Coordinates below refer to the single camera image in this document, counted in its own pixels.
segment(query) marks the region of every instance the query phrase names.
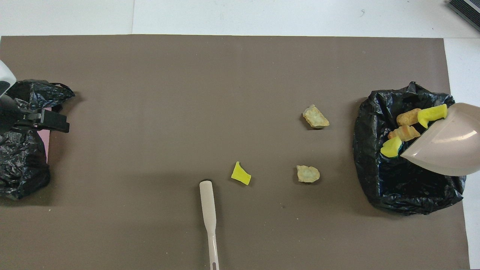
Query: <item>white floor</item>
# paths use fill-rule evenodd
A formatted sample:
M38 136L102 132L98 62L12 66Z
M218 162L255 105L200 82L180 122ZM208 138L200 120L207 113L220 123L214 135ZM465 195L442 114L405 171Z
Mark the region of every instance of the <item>white floor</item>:
M440 37L456 101L480 106L480 32L444 0L2 0L0 14L0 36ZM480 173L464 195L470 266L480 269Z

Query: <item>beige dustpan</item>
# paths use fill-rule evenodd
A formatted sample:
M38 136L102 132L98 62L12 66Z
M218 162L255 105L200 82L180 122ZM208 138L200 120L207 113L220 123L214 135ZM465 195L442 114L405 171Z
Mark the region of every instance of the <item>beige dustpan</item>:
M401 157L427 170L461 176L480 170L480 108L456 103Z

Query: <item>white spatula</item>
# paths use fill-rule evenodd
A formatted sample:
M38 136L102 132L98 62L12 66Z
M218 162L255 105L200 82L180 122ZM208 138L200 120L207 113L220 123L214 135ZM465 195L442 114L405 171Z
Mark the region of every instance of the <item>white spatula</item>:
M210 270L219 270L218 252L216 249L216 213L213 199L212 182L204 180L200 182L200 199L202 201L202 213L204 214L205 228L208 235L208 251L210 254Z

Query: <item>black plastic bag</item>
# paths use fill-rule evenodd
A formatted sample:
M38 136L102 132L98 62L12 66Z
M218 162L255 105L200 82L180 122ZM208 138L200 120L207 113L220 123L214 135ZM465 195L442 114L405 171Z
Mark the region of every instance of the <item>black plastic bag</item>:
M361 187L373 206L404 215L429 214L463 199L465 176L441 175L400 156L390 159L380 154L388 133L398 127L399 114L454 103L451 95L431 93L415 82L400 90L372 91L362 102L355 122L353 156ZM425 131L419 124L414 127L420 133ZM399 153L414 141L404 142Z
M39 80L17 82L6 94L19 108L53 107L56 112L61 103L75 96L65 85ZM50 182L45 146L35 130L1 134L0 158L0 196L20 199Z

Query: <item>snack piece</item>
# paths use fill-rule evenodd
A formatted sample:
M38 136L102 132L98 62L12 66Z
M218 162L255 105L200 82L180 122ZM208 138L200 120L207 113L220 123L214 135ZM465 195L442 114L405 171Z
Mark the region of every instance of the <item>snack piece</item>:
M382 153L387 158L394 158L398 156L398 151L402 146L402 140L400 137L393 137L388 141L384 142L383 147L380 148L380 153Z
M447 111L448 111L447 105L442 104L442 105L438 105L438 106L431 107L431 108L428 108L428 109L420 110L418 115L417 115L417 118L419 120L419 123L424 128L427 128L429 121L435 121L435 120L438 120L440 118L447 117Z
M398 126L403 126L403 125L413 125L415 123L418 123L418 117L417 114L421 111L421 109L416 108L413 110L409 110L405 113L399 114L396 117L396 123Z
M303 117L307 120L311 127L323 128L330 125L330 122L324 117L324 115L318 110L315 105L311 105L302 113Z
M240 167L240 161L237 161L237 163L235 163L235 168L233 169L231 178L248 185L252 176L249 175L242 167Z
M399 137L402 142L409 141L413 138L420 137L420 133L413 126L401 126L388 134L388 139Z
M320 172L314 167L297 165L297 176L299 182L313 183L320 178Z

